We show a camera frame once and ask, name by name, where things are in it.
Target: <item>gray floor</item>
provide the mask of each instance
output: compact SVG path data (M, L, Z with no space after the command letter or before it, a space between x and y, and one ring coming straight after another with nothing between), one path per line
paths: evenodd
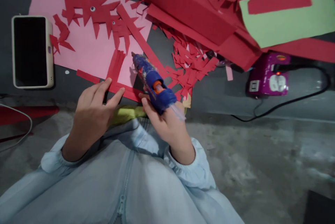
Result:
M5 98L10 106L54 105L24 97ZM72 126L74 103L34 120L34 135L0 153L0 194L36 169L44 152ZM247 224L302 223L308 190L335 198L335 125L260 119L242 123L230 116L187 114L187 128L206 150L220 191ZM1 126L0 138L27 130L28 123Z

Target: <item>phone case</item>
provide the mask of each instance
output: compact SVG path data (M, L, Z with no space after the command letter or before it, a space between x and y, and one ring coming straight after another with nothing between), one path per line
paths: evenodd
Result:
M25 86L19 87L16 85L15 78L15 47L14 47L14 19L15 18L26 18L26 17L43 17L45 18L45 51L46 51L46 72L47 72L47 85L45 86ZM13 84L16 88L20 89L34 89L34 88L51 88L54 85L53 77L53 47L50 42L50 34L52 34L52 23L42 15L16 15L12 18L12 60L13 60Z

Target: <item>zipper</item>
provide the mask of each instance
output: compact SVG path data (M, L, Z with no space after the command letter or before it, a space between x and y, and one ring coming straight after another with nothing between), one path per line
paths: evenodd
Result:
M144 135L144 132L146 132L147 127L148 127L148 122L146 121L145 125L143 125L142 127L143 127L144 130L137 137L137 139L141 139L142 136ZM126 178L125 178L125 181L126 181L125 187L123 188L122 194L121 194L120 199L119 199L119 207L118 207L118 209L116 211L116 216L114 214L114 216L112 217L110 223L115 223L116 219L118 217L120 217L121 218L121 223L126 224L126 218L125 218L125 215L124 215L124 209L125 209L125 206L126 206L126 194L127 194L127 188L128 188L128 179L129 179L129 174L130 174L131 167L132 167L131 164L134 161L134 157L135 157L135 151L131 150L130 154L129 154L129 157L128 157L128 160L127 160L127 165L126 165L127 175L126 175Z

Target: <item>light green paper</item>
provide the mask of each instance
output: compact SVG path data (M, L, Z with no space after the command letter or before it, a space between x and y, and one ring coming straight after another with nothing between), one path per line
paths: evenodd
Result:
M312 0L312 6L249 14L249 0L239 2L244 24L261 48L335 31L335 1Z

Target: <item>table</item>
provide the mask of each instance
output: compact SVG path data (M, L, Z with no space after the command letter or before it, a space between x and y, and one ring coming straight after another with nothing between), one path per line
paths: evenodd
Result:
M76 71L55 65L55 86L50 89L22 90L13 85L12 78L12 47L11 24L14 15L28 14L31 0L1 0L4 9L0 14L1 35L0 41L0 94L35 96L42 99L55 99L56 101L77 101L82 91L92 83L78 77ZM335 42L335 33L319 36L320 39ZM155 52L162 64L174 66L171 52L173 52L173 39L167 39L159 29L151 30L148 44ZM334 76L334 65L318 63L326 67ZM252 116L253 109L261 102L245 95L245 87L248 73L234 72L234 80L228 82L224 68L217 68L210 72L201 82L197 82L193 90L192 110L207 113L234 114L240 116ZM285 97L270 97L263 101L257 110L260 114L269 108L299 96L303 96L318 90L320 86L320 73L316 70L298 70L290 73L289 94ZM140 80L135 81L135 88L141 89ZM287 105L269 117L298 118L306 120L335 121L334 86L326 93L310 99ZM136 102L122 98L121 104L137 105Z

